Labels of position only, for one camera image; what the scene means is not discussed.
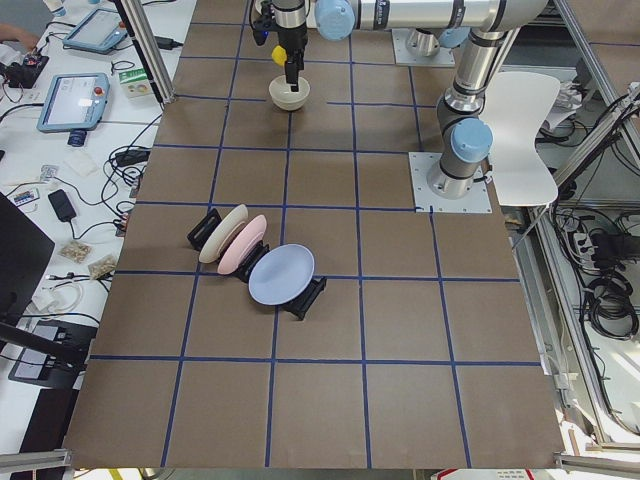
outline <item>white mounting plate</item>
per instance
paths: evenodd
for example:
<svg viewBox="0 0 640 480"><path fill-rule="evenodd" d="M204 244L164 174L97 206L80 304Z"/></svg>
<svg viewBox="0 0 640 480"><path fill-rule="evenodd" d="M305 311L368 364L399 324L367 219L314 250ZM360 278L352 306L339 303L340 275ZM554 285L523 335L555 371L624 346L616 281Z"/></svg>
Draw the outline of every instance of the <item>white mounting plate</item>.
<svg viewBox="0 0 640 480"><path fill-rule="evenodd" d="M407 38L411 28L394 28L391 30L393 37L393 51L396 54L397 65L409 65L414 67L438 67L453 68L456 61L450 48L440 47L433 57L421 57L407 50Z"/></svg>
<svg viewBox="0 0 640 480"><path fill-rule="evenodd" d="M474 183L464 197L457 200L442 198L427 185L427 173L440 160L441 153L410 152L411 183L416 212L429 213L431 209L440 213L491 213L491 202L484 182Z"/></svg>

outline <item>person's arm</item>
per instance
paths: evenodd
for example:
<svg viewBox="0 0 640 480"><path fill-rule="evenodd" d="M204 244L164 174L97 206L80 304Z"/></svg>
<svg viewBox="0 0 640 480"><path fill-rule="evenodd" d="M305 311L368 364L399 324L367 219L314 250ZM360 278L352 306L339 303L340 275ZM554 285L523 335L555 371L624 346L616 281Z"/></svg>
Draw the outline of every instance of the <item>person's arm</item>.
<svg viewBox="0 0 640 480"><path fill-rule="evenodd" d="M20 42L27 50L33 50L38 44L38 37L20 27L0 23L0 43L7 41Z"/></svg>

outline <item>light blue plate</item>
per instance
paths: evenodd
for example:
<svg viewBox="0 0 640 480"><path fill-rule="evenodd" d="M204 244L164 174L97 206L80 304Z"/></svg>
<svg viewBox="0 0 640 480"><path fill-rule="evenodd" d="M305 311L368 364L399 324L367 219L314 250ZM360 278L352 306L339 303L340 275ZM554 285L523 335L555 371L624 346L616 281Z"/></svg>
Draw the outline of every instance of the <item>light blue plate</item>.
<svg viewBox="0 0 640 480"><path fill-rule="evenodd" d="M281 305L300 295L311 282L315 261L302 245L282 245L253 268L249 293L263 305Z"/></svg>

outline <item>pink plate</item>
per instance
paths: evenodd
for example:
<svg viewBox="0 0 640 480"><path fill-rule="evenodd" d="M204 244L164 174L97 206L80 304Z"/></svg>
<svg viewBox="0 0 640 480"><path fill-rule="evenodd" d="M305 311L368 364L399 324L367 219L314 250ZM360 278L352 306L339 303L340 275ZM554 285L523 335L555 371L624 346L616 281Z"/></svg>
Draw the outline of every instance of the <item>pink plate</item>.
<svg viewBox="0 0 640 480"><path fill-rule="evenodd" d="M224 256L220 259L218 273L220 275L230 275L235 272L256 243L262 240L266 230L267 219L264 215L258 215L251 220L231 242Z"/></svg>

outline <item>robotic arm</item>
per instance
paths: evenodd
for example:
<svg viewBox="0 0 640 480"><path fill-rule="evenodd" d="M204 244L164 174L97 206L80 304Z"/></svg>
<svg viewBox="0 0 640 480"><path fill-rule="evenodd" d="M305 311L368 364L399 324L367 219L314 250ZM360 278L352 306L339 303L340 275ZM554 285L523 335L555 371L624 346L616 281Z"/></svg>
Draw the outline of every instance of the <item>robotic arm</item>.
<svg viewBox="0 0 640 480"><path fill-rule="evenodd" d="M470 189L493 141L478 115L491 76L511 46L505 42L507 34L529 23L546 5L547 0L317 0L314 13L318 31L328 40L342 40L354 29L472 27L453 85L438 104L445 151L428 178L434 192L455 199ZM263 1L254 28L278 32L287 52L287 83L297 91L307 44L305 0Z"/></svg>

